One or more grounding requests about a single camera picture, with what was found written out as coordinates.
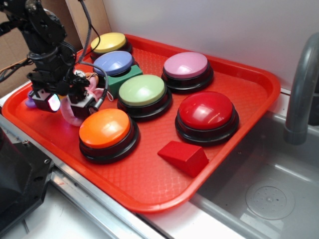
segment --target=yellow button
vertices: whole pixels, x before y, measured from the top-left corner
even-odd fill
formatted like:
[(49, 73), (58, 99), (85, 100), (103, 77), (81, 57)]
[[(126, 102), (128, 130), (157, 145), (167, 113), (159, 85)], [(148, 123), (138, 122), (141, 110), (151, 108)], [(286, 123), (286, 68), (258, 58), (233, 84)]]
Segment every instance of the yellow button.
[(109, 32), (100, 36), (101, 40), (99, 43), (99, 38), (95, 38), (91, 42), (91, 48), (94, 49), (96, 45), (99, 45), (94, 49), (96, 53), (107, 53), (110, 51), (115, 51), (121, 48), (126, 43), (125, 35), (118, 32)]
[(84, 120), (79, 136), (90, 148), (102, 149), (120, 142), (129, 132), (131, 122), (119, 109), (98, 111)]

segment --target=orange button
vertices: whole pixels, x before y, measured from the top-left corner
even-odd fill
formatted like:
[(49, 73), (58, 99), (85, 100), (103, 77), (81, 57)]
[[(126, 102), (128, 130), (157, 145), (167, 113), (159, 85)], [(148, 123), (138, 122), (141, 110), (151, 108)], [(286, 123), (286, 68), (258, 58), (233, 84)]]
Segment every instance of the orange button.
[(79, 135), (86, 146), (101, 149), (120, 142), (128, 134), (130, 125), (130, 119), (124, 111), (105, 109), (85, 119)]

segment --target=drain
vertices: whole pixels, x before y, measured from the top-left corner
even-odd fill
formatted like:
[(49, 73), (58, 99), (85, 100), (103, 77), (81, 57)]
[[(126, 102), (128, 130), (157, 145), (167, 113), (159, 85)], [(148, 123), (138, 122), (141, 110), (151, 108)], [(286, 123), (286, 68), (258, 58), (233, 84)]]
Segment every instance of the drain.
[(268, 220), (285, 218), (295, 207), (292, 192), (273, 180), (252, 185), (246, 193), (246, 203), (254, 214)]

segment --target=blue button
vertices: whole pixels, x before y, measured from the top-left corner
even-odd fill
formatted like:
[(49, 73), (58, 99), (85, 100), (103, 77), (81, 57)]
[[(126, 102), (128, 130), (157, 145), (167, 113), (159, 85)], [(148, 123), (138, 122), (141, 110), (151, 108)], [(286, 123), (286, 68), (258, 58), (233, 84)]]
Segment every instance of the blue button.
[[(133, 63), (132, 55), (127, 51), (112, 51), (100, 56), (94, 61), (94, 65), (102, 68), (108, 75), (114, 76), (125, 72)], [(102, 71), (94, 67), (98, 75), (103, 75)]]

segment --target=white wall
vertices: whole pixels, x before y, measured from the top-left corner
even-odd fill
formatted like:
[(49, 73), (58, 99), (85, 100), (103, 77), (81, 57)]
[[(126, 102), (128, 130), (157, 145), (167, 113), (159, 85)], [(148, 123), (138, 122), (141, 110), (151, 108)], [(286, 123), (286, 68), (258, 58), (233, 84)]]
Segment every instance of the white wall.
[(291, 89), (318, 0), (103, 0), (112, 31), (265, 69)]

